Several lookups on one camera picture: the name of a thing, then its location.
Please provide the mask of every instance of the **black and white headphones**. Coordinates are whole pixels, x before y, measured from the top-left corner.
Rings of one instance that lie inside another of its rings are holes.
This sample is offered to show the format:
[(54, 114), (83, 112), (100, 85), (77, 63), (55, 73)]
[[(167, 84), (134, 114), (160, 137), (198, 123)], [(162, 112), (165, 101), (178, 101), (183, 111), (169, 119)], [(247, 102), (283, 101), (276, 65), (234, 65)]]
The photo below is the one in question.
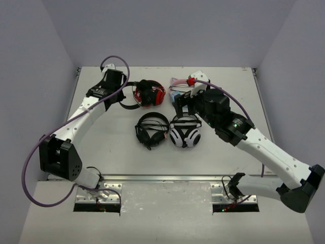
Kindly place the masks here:
[(200, 128), (202, 127), (202, 121), (196, 115), (186, 115), (181, 118), (175, 116), (170, 122), (171, 132), (170, 138), (172, 142), (179, 147), (193, 147), (197, 145), (201, 138)]

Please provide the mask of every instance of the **white table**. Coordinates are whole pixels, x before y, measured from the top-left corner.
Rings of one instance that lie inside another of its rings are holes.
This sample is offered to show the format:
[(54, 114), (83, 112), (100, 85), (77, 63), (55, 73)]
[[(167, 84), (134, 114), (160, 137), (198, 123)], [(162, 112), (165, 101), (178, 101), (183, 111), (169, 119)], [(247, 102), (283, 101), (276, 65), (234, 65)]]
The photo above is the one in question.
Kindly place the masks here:
[[(124, 67), (117, 67), (126, 73)], [(270, 138), (263, 108), (250, 68), (207, 67), (131, 67), (130, 81), (152, 79), (165, 88), (171, 77), (186, 78), (202, 70), (212, 83), (222, 87), (247, 110), (255, 125)], [(71, 105), (70, 115), (80, 106), (86, 92), (102, 79), (99, 67), (83, 67)], [(124, 90), (124, 104), (135, 101), (132, 88)], [(231, 102), (234, 112), (240, 108)], [(168, 140), (152, 151), (140, 144), (134, 126), (139, 118), (150, 111), (164, 114), (169, 120), (175, 116), (169, 95), (162, 105), (136, 110), (125, 110), (119, 104), (112, 105), (91, 127), (78, 147), (79, 156), (85, 166), (95, 166), (105, 174), (235, 174), (246, 172), (260, 174), (261, 163), (232, 145), (224, 143), (205, 122), (202, 137), (194, 148), (177, 148)]]
[[(131, 67), (131, 80), (154, 79), (168, 87), (171, 77), (184, 78), (197, 70), (239, 99), (255, 125), (269, 137), (249, 68)], [(99, 68), (82, 68), (71, 113), (100, 79)], [(132, 104), (131, 90), (125, 94), (125, 103)], [(240, 112), (234, 103), (232, 109)], [(175, 114), (168, 97), (161, 106), (150, 109), (128, 111), (112, 106), (81, 142), (78, 152), (83, 164), (96, 166), (105, 174), (260, 174), (260, 162), (222, 142), (207, 125), (195, 148), (176, 148), (167, 141), (148, 151), (136, 140), (134, 125), (149, 111), (163, 113), (169, 119)], [(71, 185), (67, 181), (40, 181), (34, 197), (45, 203), (56, 202)], [(313, 243), (305, 215), (276, 200), (258, 197), (260, 212), (212, 214), (209, 184), (125, 183), (121, 217), (117, 213), (73, 212), (75, 196), (76, 189), (66, 202), (53, 208), (32, 204), (20, 244)]]

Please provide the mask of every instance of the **white ear cup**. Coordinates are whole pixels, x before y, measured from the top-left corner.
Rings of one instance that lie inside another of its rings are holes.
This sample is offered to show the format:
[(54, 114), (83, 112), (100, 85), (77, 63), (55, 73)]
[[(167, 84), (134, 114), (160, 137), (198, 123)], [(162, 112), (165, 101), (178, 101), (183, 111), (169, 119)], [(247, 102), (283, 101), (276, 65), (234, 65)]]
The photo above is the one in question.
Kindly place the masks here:
[(194, 147), (200, 140), (200, 129), (196, 128), (190, 132), (190, 134), (184, 139), (188, 147)]
[(182, 140), (180, 134), (178, 133), (178, 131), (174, 129), (174, 126), (171, 129), (171, 132), (169, 134), (169, 137), (171, 138), (172, 142), (176, 146), (179, 146), (179, 147), (182, 147), (183, 146), (183, 140)]

